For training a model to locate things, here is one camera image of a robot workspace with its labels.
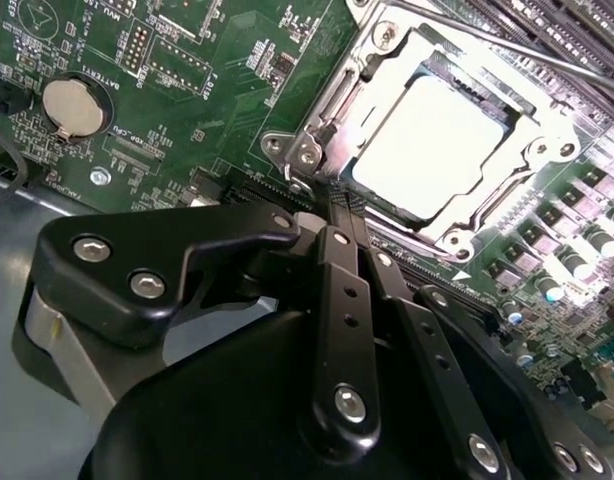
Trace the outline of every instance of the screw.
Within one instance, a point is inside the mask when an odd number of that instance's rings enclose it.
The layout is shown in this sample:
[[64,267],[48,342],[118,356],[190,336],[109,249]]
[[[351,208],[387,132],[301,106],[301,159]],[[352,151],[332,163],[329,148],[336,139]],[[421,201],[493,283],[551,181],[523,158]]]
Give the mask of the screw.
[[396,24],[394,22],[385,20],[383,22],[379,22],[374,27],[372,40],[374,41],[374,45],[376,45],[378,49],[386,51],[391,48],[391,44],[396,38],[397,33],[398,27],[396,26]]
[[447,306],[447,299],[445,297],[443,297],[443,295],[441,293],[433,292],[431,294],[431,298],[433,298],[436,301],[436,303],[438,305],[440,305],[441,307],[446,307]]
[[283,144],[277,138],[268,138],[265,141],[265,150],[272,155],[278,155],[283,149]]
[[344,236],[342,233],[334,233],[334,238],[336,240],[338,240],[340,243],[342,243],[343,245],[347,245],[349,243],[349,239]]
[[109,245],[98,238],[81,238],[74,243],[74,253],[85,262],[98,263],[111,255]]
[[131,277],[132,291],[139,297],[154,299],[165,293],[165,283],[153,273],[141,272]]
[[318,158],[318,152],[308,145],[302,145],[298,153],[298,158],[305,165],[313,165]]
[[89,180],[98,187],[104,187],[111,183],[111,173],[106,168],[94,167],[89,174]]
[[562,463],[567,470],[572,473],[578,471],[578,464],[576,464],[576,460],[574,460],[574,457],[571,456],[571,453],[565,450],[565,447],[556,444],[554,445],[554,452],[556,452],[556,457],[558,457],[560,463]]
[[598,457],[586,446],[580,446],[580,453],[583,454],[583,458],[587,462],[587,465],[589,465],[596,473],[603,473],[605,471],[605,467],[600,462]]
[[285,217],[282,217],[280,215],[274,214],[273,215],[273,219],[274,219],[274,222],[276,222],[277,225],[280,225],[283,228],[291,227],[291,223]]
[[360,423],[367,416],[365,402],[358,392],[349,387],[340,387],[334,395],[334,403],[345,420],[351,423]]
[[496,473],[500,468],[500,462],[496,452],[478,435],[469,436],[469,449],[476,461],[489,473]]
[[391,264],[392,264],[391,258],[385,255],[383,252],[380,252],[376,256],[378,257],[378,260],[380,260],[380,263],[382,263],[386,267],[391,267]]

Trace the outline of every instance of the microchip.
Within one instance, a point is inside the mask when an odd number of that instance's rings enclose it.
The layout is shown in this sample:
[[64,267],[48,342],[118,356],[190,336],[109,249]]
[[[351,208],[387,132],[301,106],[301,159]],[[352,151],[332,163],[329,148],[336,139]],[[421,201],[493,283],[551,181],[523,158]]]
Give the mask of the microchip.
[[530,310],[527,307],[521,308],[520,313],[523,314],[523,318],[527,322],[535,322],[540,318],[538,315],[536,315],[532,310]]
[[512,272],[502,262],[494,262],[488,270],[494,280],[507,288],[512,288],[520,282],[520,276]]
[[274,62],[273,67],[279,72],[289,75],[289,73],[294,69],[294,60],[288,55],[282,53]]
[[565,323],[575,327],[576,325],[580,325],[585,320],[585,317],[579,313],[573,313],[569,317],[565,319]]
[[614,178],[607,175],[601,169],[594,168],[583,178],[583,182],[604,197],[614,199]]
[[507,258],[524,272],[532,272],[542,262],[530,253],[526,252],[520,245],[513,245],[507,250]]
[[543,232],[540,228],[534,226],[527,230],[522,235],[523,239],[543,255],[549,255],[560,246],[560,244]]
[[588,220],[594,220],[602,213],[600,205],[576,188],[565,194],[563,202]]
[[563,213],[555,207],[549,207],[540,215],[540,218],[563,237],[570,237],[579,229],[576,222],[568,216],[563,215]]
[[581,333],[576,337],[576,341],[586,347],[594,343],[595,340],[596,339],[591,337],[588,333]]

